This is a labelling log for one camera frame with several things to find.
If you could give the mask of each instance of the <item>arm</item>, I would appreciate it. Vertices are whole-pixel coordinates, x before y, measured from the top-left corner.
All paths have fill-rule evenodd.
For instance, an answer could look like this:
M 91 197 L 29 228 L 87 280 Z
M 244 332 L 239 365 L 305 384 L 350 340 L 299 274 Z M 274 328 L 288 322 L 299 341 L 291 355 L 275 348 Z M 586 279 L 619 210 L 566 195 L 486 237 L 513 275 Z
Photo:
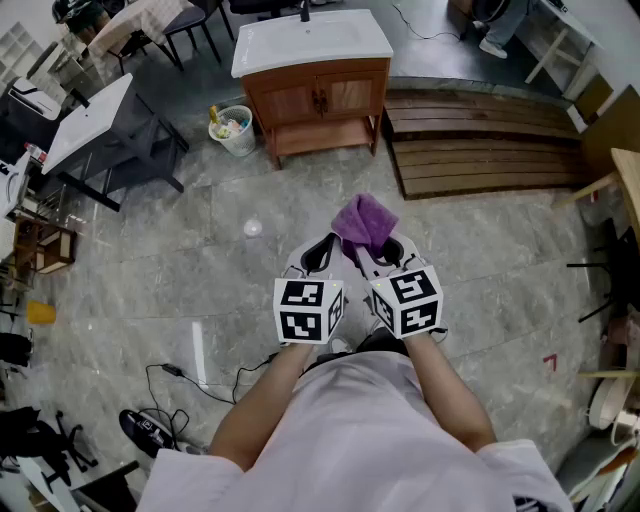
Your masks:
M 496 442 L 491 421 L 476 396 L 449 364 L 433 338 L 424 333 L 404 343 L 418 375 L 425 402 L 442 429 L 473 452 Z
M 251 469 L 289 405 L 312 347 L 295 343 L 276 356 L 222 420 L 211 441 L 210 455 L 229 459 L 244 471 Z

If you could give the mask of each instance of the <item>wooden shelf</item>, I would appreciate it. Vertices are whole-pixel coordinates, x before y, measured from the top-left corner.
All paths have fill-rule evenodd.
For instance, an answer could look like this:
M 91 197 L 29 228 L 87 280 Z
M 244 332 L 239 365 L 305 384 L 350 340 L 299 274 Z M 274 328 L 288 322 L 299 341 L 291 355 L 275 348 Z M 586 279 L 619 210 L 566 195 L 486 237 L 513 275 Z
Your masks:
M 320 149 L 371 144 L 373 133 L 366 117 L 299 123 L 275 128 L 278 156 Z

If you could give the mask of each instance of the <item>wooden pallet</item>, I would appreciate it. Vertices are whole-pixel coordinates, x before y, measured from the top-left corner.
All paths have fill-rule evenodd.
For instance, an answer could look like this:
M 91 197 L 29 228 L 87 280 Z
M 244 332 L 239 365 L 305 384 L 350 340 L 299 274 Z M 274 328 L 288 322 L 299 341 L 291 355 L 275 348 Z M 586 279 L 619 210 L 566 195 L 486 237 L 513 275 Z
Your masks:
M 385 134 L 406 199 L 588 183 L 579 135 L 554 105 L 486 94 L 390 91 Z

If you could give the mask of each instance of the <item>yellow object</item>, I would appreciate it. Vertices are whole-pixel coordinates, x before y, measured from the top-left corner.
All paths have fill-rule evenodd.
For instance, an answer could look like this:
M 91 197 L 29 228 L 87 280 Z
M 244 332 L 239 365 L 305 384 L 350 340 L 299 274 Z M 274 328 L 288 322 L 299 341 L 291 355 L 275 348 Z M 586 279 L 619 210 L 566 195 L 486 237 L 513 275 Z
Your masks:
M 209 107 L 209 117 L 211 118 L 211 122 L 213 124 L 220 124 L 220 119 L 218 118 L 218 109 L 215 105 Z
M 56 308 L 30 300 L 27 302 L 27 321 L 30 324 L 52 324 L 56 321 Z

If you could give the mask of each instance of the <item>white shirt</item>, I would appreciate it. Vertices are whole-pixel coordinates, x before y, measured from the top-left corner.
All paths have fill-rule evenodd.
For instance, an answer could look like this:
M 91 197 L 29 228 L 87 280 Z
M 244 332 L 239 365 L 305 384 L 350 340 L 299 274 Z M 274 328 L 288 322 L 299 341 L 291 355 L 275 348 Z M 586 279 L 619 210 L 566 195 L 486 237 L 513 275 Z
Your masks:
M 531 441 L 471 452 L 438 426 L 407 357 L 367 352 L 302 376 L 246 473 L 161 450 L 138 511 L 501 512 L 518 497 L 573 510 Z

